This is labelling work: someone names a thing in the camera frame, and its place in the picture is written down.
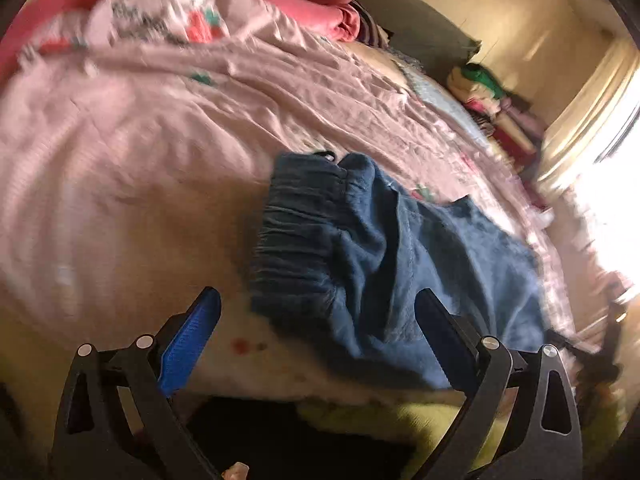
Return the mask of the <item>blue denim pants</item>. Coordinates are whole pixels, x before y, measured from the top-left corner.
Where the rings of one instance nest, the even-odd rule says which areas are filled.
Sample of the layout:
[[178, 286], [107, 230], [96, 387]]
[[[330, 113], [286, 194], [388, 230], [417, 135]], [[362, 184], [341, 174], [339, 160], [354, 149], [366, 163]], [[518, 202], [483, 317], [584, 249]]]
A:
[[417, 200], [363, 154], [277, 158], [250, 283], [276, 332], [308, 341], [335, 374], [445, 389], [414, 314], [422, 289], [510, 349], [544, 343], [533, 252], [472, 200]]

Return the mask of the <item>lime green garment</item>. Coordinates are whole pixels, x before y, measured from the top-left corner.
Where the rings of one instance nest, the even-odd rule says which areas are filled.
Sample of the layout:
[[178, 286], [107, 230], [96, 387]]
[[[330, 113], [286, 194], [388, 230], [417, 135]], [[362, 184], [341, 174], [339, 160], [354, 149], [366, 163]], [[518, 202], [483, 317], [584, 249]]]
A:
[[409, 445], [408, 462], [399, 477], [416, 474], [454, 422], [463, 404], [462, 395], [451, 390], [429, 393], [420, 402], [384, 404], [338, 404], [320, 399], [297, 403], [299, 416], [318, 430], [356, 434], [383, 442]]

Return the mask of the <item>pink strawberry print duvet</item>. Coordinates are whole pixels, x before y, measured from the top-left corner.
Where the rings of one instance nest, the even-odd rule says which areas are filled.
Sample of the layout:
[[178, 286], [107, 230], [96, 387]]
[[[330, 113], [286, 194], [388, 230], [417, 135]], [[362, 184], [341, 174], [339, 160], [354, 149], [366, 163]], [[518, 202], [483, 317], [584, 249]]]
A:
[[203, 287], [224, 300], [204, 391], [388, 399], [248, 306], [274, 159], [362, 153], [411, 191], [469, 197], [534, 252], [542, 312], [574, 330], [560, 259], [511, 171], [449, 117], [265, 0], [102, 0], [1, 91], [1, 309], [53, 354], [129, 344]]

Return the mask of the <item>stack of folded clothes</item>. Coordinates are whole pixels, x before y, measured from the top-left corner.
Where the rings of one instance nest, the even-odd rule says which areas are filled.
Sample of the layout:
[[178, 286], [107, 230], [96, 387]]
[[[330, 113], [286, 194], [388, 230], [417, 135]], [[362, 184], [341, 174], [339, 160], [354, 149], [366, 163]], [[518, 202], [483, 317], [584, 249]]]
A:
[[446, 85], [516, 172], [537, 169], [547, 126], [529, 102], [503, 88], [480, 64], [454, 67]]

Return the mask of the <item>light blue patterned sheet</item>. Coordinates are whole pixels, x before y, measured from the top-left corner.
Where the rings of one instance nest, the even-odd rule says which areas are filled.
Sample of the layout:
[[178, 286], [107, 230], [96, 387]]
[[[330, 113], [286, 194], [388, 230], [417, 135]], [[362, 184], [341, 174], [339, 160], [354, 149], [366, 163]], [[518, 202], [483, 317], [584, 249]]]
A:
[[434, 107], [440, 114], [449, 117], [469, 136], [482, 150], [489, 151], [490, 144], [483, 130], [463, 105], [446, 89], [432, 78], [427, 77], [402, 61], [394, 60], [398, 70], [405, 76], [409, 88], [425, 104]]

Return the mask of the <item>cream window curtain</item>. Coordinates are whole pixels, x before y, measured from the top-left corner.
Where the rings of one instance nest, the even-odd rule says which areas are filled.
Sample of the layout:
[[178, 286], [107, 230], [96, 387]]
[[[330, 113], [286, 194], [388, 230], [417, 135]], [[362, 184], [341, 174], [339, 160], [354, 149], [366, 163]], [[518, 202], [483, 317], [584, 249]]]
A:
[[617, 39], [547, 129], [538, 191], [549, 198], [562, 194], [605, 153], [638, 108], [639, 49]]

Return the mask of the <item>grey upholstered headboard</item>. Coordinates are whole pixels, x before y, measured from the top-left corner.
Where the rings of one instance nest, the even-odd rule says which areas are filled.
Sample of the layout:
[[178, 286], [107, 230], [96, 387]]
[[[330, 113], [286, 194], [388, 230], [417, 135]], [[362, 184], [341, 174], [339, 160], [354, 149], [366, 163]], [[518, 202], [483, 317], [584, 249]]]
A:
[[382, 27], [394, 33], [391, 50], [414, 58], [427, 76], [443, 84], [456, 66], [480, 52], [482, 43], [422, 0], [357, 0]]

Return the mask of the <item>striped dark garment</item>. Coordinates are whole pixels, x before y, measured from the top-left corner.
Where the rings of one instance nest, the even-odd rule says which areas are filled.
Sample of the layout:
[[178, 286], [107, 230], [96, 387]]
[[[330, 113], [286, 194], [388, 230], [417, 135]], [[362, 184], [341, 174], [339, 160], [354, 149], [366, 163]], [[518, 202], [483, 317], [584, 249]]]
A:
[[352, 0], [350, 5], [357, 11], [360, 18], [357, 41], [371, 48], [387, 50], [390, 47], [390, 38], [394, 36], [394, 33], [378, 24], [357, 0]]

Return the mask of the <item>pink fleece blanket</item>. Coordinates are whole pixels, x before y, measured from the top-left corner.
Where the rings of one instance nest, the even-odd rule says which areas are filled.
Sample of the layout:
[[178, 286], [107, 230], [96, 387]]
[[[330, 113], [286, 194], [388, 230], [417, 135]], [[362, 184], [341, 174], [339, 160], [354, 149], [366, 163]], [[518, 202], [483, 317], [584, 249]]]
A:
[[[1, 40], [1, 78], [17, 68], [17, 55], [29, 37], [55, 15], [89, 10], [99, 0], [32, 0], [13, 19]], [[289, 18], [321, 36], [352, 42], [360, 29], [360, 17], [352, 0], [266, 0]]]

